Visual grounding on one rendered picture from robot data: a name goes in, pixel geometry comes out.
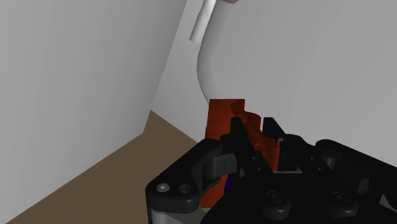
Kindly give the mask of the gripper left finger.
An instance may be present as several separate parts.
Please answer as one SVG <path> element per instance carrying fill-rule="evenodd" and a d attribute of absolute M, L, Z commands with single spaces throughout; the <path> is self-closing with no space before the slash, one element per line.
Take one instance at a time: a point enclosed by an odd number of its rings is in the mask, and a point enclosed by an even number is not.
<path fill-rule="evenodd" d="M 233 117 L 228 134 L 220 140 L 201 140 L 146 185 L 146 205 L 150 211 L 160 213 L 192 213 L 223 175 L 241 169 L 246 175 L 272 173 L 249 141 L 241 118 Z"/>

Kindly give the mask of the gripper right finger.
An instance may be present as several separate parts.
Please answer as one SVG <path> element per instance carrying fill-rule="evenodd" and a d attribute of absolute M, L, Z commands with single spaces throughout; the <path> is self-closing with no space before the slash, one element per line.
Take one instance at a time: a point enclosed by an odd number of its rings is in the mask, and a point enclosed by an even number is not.
<path fill-rule="evenodd" d="M 331 170 L 341 183 L 361 195 L 365 193 L 366 179 L 367 192 L 397 206 L 397 167 L 330 139 L 311 145 L 300 136 L 286 134 L 272 117 L 263 119 L 262 132 L 280 147 L 278 171 L 302 170 L 304 164 L 298 161 L 301 158 L 306 165 L 315 165 L 318 172 Z"/>

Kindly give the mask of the orange irregular figure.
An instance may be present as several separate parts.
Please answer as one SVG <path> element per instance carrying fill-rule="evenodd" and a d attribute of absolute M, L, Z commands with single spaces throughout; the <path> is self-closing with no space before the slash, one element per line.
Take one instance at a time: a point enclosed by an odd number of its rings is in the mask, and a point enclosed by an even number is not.
<path fill-rule="evenodd" d="M 231 110 L 236 117 L 240 117 L 246 128 L 249 140 L 256 151 L 260 151 L 269 167 L 277 171 L 280 147 L 274 139 L 262 133 L 261 117 L 255 113 L 247 112 L 244 100 L 236 100 L 231 104 Z"/>

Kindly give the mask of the orange-red box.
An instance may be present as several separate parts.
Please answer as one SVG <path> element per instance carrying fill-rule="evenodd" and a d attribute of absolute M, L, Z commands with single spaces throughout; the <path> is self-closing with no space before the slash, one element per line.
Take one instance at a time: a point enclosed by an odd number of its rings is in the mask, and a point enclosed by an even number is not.
<path fill-rule="evenodd" d="M 245 106 L 244 99 L 211 99 L 209 101 L 205 138 L 220 140 L 222 135 L 230 132 L 230 120 L 235 116 L 232 111 L 233 103 L 242 108 Z M 219 183 L 210 188 L 201 198 L 201 207 L 204 209 L 212 208 L 223 196 L 225 189 L 228 190 L 231 185 L 231 180 L 227 174 L 221 176 Z"/>

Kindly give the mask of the white cylinder pipe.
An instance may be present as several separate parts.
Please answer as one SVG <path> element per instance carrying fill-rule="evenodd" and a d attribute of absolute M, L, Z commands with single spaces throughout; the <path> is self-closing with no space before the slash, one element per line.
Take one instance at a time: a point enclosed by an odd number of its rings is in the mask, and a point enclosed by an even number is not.
<path fill-rule="evenodd" d="M 204 0 L 190 35 L 190 41 L 201 43 L 217 0 Z"/>

